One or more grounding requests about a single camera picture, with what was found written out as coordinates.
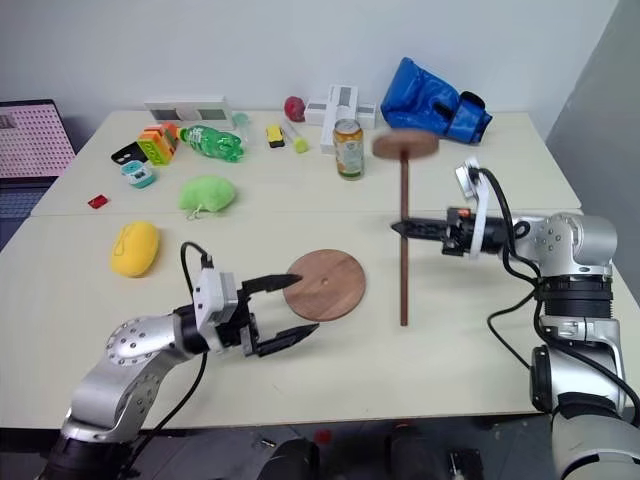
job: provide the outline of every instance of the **laptop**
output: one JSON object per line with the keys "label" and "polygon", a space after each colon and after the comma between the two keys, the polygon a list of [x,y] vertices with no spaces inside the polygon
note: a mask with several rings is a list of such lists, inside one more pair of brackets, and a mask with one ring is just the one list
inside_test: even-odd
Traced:
{"label": "laptop", "polygon": [[0,249],[74,157],[53,100],[0,102]]}

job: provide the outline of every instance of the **green toy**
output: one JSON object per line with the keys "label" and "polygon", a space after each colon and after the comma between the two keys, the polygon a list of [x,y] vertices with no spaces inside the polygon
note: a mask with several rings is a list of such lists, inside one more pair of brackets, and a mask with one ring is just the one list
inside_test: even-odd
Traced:
{"label": "green toy", "polygon": [[200,210],[217,212],[229,205],[236,196],[236,189],[226,178],[203,175],[192,178],[182,186],[179,207],[196,215]]}
{"label": "green toy", "polygon": [[236,163],[244,151],[242,140],[231,133],[219,132],[215,128],[195,125],[181,128],[178,132],[180,140],[191,145],[196,152],[206,157],[221,158]]}

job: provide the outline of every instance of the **wooden disc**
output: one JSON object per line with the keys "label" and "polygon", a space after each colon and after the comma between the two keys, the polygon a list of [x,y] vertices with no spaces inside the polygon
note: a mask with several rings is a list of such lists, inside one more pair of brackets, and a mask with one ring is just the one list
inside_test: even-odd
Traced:
{"label": "wooden disc", "polygon": [[367,285],[364,270],[340,250],[316,250],[296,260],[288,273],[302,280],[284,289],[284,298],[302,318],[328,322],[356,308]]}
{"label": "wooden disc", "polygon": [[407,159],[426,157],[438,151],[438,137],[424,130],[398,129],[373,141],[376,157],[399,160],[402,152]]}

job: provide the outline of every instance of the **green plush toy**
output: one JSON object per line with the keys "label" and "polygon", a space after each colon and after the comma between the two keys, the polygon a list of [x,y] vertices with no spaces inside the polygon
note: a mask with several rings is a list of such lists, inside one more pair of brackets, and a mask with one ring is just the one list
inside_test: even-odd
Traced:
{"label": "green plush toy", "polygon": [[203,175],[182,186],[179,207],[191,212],[217,212],[229,205],[235,196],[236,190],[226,178]]}

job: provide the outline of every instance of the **table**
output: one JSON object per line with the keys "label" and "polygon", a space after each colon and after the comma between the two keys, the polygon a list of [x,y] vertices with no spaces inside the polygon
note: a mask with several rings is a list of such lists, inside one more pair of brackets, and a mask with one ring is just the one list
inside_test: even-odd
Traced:
{"label": "table", "polygon": [[[153,121],[147,112],[115,112],[51,187],[0,253],[0,427],[58,428],[118,324],[189,302],[178,259],[185,240],[208,249],[238,283],[284,272],[312,250],[337,248],[360,261],[368,284],[353,312],[291,349],[262,359],[244,358],[239,349],[212,357],[196,395],[169,427],[532,412],[528,374],[485,326],[486,315],[515,303],[526,285],[495,258],[471,264],[443,257],[437,243],[411,241],[410,326],[400,328],[398,237],[389,228],[399,210],[399,166],[371,157],[375,133],[366,132],[365,178],[346,182],[317,149],[297,155],[264,145],[264,127],[278,113],[250,117],[256,141],[240,164],[182,146],[171,165],[156,168],[156,183],[136,190],[109,156]],[[319,127],[300,131],[318,145]],[[453,169],[472,154],[498,176],[514,211],[546,215],[580,206],[529,117],[505,113],[496,114],[480,146],[443,141],[435,157],[412,165],[412,214],[441,217],[447,206],[464,205]],[[178,192],[206,173],[231,180],[238,198],[222,213],[189,221],[177,209]],[[110,202],[92,210],[86,202],[98,193]],[[108,267],[118,231],[134,220],[161,231],[158,258],[141,279]],[[197,272],[197,258],[190,262]],[[617,272],[614,294],[624,348],[640,333],[639,312]],[[306,323],[281,292],[256,295],[251,308],[264,338]],[[532,310],[499,324],[525,356],[539,344]],[[637,388],[640,352],[624,353]],[[196,370],[192,361],[168,375],[147,427],[173,407]]]}
{"label": "table", "polygon": [[[177,213],[181,186],[202,174],[221,175],[236,185],[234,211],[238,213],[399,211],[400,167],[370,153],[372,139],[386,126],[377,132],[365,131],[365,178],[346,182],[338,176],[333,157],[319,153],[320,127],[296,127],[313,147],[305,154],[298,155],[290,147],[270,149],[266,145],[265,127],[278,123],[280,115],[250,112],[255,146],[249,148],[242,163],[209,159],[182,145],[169,166],[155,168],[155,184],[136,190],[127,184],[109,157],[135,140],[154,120],[146,111],[114,112],[32,215]],[[578,198],[526,113],[498,113],[480,145],[443,141],[438,154],[428,161],[413,162],[410,208],[441,210],[464,205],[453,171],[471,155],[498,176],[514,210],[580,208]],[[110,202],[94,211],[87,201],[98,194]]]}
{"label": "table", "polygon": [[[161,231],[159,257],[140,279],[108,267],[112,242],[133,220]],[[526,284],[496,258],[471,263],[442,256],[436,242],[411,241],[410,326],[400,328],[393,220],[391,213],[232,210],[197,221],[157,213],[28,219],[0,255],[0,426],[59,427],[73,389],[115,326],[189,301],[178,259],[185,240],[205,247],[237,282],[283,272],[311,250],[341,249],[362,264],[367,291],[347,317],[286,351],[262,359],[245,358],[238,348],[212,356],[197,393],[169,427],[532,412],[528,373],[485,326],[490,312],[526,294]],[[614,295],[628,380],[638,389],[638,307],[617,272]],[[251,308],[264,338],[306,323],[281,292],[256,295]],[[539,344],[532,312],[530,305],[498,321],[525,356]],[[147,427],[173,407],[197,368],[191,361],[169,374]]]}

